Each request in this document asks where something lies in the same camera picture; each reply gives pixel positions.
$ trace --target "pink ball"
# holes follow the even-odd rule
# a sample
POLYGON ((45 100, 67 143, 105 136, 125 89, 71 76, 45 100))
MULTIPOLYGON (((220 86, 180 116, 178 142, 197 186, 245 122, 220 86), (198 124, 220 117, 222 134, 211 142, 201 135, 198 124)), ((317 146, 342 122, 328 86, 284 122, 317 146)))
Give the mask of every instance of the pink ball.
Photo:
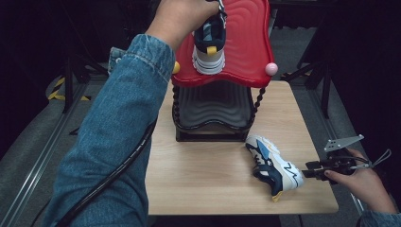
POLYGON ((269 75, 269 76, 275 75, 277 73, 277 71, 278 71, 277 64, 275 64, 273 62, 268 63, 266 65, 265 71, 266 71, 266 74, 269 75))

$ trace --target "yellow knob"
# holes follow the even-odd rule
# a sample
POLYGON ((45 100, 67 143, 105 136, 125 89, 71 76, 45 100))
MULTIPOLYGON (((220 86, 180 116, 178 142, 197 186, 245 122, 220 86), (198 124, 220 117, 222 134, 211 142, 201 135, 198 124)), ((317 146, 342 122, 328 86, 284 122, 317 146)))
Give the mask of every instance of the yellow knob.
POLYGON ((180 72, 180 64, 176 61, 174 63, 173 74, 178 74, 180 72))

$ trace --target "shoe logo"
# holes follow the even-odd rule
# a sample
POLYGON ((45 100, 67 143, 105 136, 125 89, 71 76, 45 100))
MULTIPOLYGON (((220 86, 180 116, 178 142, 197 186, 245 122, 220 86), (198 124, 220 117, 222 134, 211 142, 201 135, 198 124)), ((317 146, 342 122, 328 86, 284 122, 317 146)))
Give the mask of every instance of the shoe logo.
POLYGON ((292 172, 292 171, 291 171, 291 169, 292 169, 291 164, 290 164, 290 163, 287 163, 287 164, 288 164, 288 166, 284 166, 284 170, 287 171, 287 172, 289 172, 289 173, 292 173, 292 179, 294 179, 294 181, 295 181, 295 183, 297 183, 297 187, 298 187, 298 181, 297 181, 297 179, 296 179, 296 177, 297 177, 298 175, 297 175, 296 172, 292 172))

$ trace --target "person's left hand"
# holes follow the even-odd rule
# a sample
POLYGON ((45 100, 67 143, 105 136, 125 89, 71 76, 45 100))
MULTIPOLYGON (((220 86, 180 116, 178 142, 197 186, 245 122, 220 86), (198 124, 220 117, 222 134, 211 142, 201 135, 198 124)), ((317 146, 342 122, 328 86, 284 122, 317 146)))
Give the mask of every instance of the person's left hand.
POLYGON ((164 41, 176 50, 190 32, 217 13, 217 1, 162 0, 146 34, 164 41))

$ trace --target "black stand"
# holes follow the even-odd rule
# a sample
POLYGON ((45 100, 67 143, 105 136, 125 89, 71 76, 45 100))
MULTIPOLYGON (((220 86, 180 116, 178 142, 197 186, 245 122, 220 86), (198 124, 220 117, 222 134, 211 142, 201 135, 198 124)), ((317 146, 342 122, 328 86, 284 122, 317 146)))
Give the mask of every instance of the black stand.
POLYGON ((331 83, 331 69, 330 63, 328 61, 319 61, 315 63, 311 63, 292 74, 286 74, 284 78, 285 81, 290 82, 293 79, 296 79, 305 73, 312 71, 309 78, 305 82, 306 89, 316 89, 319 83, 323 79, 323 90, 322 90, 322 99, 321 99, 321 109, 325 118, 329 118, 328 116, 328 98, 330 94, 330 83, 331 83))
POLYGON ((105 75, 106 77, 109 75, 104 67, 92 60, 90 54, 85 52, 85 45, 80 39, 78 30, 75 28, 62 0, 47 0, 44 2, 47 6, 53 26, 60 34, 61 43, 66 52, 65 105, 62 111, 65 114, 74 101, 73 75, 76 77, 78 83, 87 83, 90 80, 90 76, 89 69, 86 68, 86 66, 92 67, 99 74, 105 75))

